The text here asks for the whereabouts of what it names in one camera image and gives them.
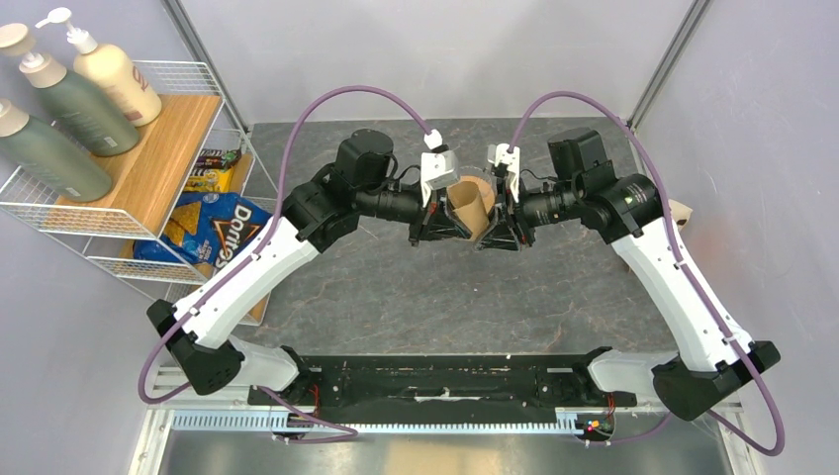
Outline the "brown paper coffee filter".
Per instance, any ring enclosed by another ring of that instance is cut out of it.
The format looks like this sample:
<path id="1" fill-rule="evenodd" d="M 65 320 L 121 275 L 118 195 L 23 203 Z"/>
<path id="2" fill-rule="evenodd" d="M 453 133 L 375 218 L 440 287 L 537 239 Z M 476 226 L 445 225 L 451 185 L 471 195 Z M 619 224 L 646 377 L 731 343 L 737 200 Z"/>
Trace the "brown paper coffee filter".
<path id="1" fill-rule="evenodd" d="M 496 200 L 491 184 L 484 178 L 463 175 L 447 188 L 447 196 L 455 217 L 470 233 L 468 239 L 476 241 L 489 227 L 489 214 Z"/>

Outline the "clear glass dripper cone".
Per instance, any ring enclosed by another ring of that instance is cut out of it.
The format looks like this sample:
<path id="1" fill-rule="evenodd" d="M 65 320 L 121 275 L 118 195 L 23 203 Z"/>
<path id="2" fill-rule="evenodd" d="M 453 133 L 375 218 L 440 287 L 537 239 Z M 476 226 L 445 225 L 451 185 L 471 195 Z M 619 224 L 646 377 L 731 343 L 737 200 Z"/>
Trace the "clear glass dripper cone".
<path id="1" fill-rule="evenodd" d="M 496 197 L 494 176 L 484 168 L 477 166 L 463 166 L 459 170 L 460 181 L 473 183 L 478 187 L 484 200 L 493 202 Z"/>

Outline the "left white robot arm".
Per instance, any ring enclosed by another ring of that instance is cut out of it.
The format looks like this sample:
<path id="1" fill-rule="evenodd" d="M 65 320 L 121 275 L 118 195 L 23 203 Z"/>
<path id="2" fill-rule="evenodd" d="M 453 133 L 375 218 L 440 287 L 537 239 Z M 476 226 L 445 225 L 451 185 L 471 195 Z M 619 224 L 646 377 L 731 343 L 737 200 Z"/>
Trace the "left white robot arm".
<path id="1" fill-rule="evenodd" d="M 405 223 L 411 241 L 422 240 L 442 213 L 445 191 L 459 179 L 456 155 L 439 131 L 424 141 L 419 181 L 403 186 L 392 174 L 391 138 L 370 129 L 352 133 L 333 162 L 289 196 L 279 196 L 278 212 L 214 277 L 175 303 L 154 302 L 146 314 L 161 337 L 155 348 L 168 351 L 184 381 L 152 396 L 142 375 L 143 399 L 155 404 L 187 390 L 207 396 L 228 386 L 254 386 L 272 389 L 287 404 L 304 401 L 311 379 L 298 355 L 244 341 L 233 330 L 284 279 L 354 233 L 362 216 Z"/>

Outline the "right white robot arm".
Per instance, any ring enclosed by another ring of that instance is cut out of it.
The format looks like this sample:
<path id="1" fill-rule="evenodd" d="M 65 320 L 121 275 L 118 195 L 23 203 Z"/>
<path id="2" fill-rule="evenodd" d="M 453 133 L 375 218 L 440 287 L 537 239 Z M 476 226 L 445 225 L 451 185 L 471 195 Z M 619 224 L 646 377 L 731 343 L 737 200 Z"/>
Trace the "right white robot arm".
<path id="1" fill-rule="evenodd" d="M 779 362 L 775 345 L 744 331 L 695 269 L 650 178 L 617 176 L 600 134 L 589 128 L 551 137 L 548 150 L 554 173 L 529 190 L 520 179 L 519 149 L 489 146 L 487 170 L 497 199 L 478 245 L 516 251 L 534 244 L 537 227 L 579 221 L 628 265 L 677 345 L 673 352 L 591 351 L 571 378 L 579 402 L 632 393 L 691 421 Z"/>

